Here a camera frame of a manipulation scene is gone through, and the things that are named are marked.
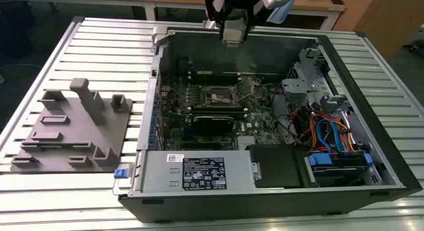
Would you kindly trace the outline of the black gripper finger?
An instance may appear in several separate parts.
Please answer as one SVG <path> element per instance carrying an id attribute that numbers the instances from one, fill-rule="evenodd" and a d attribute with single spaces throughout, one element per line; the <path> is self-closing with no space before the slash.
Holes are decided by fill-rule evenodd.
<path id="1" fill-rule="evenodd" d="M 227 19 L 227 3 L 225 0 L 204 0 L 207 7 L 207 17 L 213 21 L 217 28 L 224 28 Z"/>
<path id="2" fill-rule="evenodd" d="M 257 0 L 245 0 L 247 2 L 247 17 L 245 17 L 245 32 L 244 32 L 244 37 L 243 40 L 247 40 L 248 33 L 253 29 L 253 21 L 255 21 L 255 14 L 253 14 L 253 8 L 257 3 Z"/>

